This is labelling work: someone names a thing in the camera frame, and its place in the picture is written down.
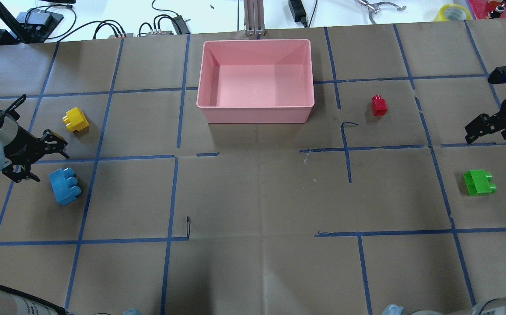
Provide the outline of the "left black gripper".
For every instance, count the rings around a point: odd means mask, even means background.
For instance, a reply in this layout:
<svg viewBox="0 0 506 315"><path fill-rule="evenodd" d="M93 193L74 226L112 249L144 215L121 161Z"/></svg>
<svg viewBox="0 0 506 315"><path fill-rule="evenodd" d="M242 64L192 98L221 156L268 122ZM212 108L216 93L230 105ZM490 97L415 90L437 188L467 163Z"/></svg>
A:
<svg viewBox="0 0 506 315"><path fill-rule="evenodd" d="M55 153L69 159L67 145L63 137L48 128L40 138L24 128L18 128L13 140L3 147L3 153L10 162L3 167L3 175L15 183L27 180L41 182L40 177L31 171L33 164L41 157Z"/></svg>

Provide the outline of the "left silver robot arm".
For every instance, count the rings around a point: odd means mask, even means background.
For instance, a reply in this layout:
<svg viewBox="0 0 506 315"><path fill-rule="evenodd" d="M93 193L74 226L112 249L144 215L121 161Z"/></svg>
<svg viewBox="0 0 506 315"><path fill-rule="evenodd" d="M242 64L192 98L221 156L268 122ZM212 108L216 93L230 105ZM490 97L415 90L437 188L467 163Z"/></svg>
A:
<svg viewBox="0 0 506 315"><path fill-rule="evenodd" d="M0 110L0 173L17 183L26 179L39 182L31 166L46 155L58 153L69 159L68 143L59 134L46 129L41 137L35 137L18 124L17 108L26 98L23 94Z"/></svg>

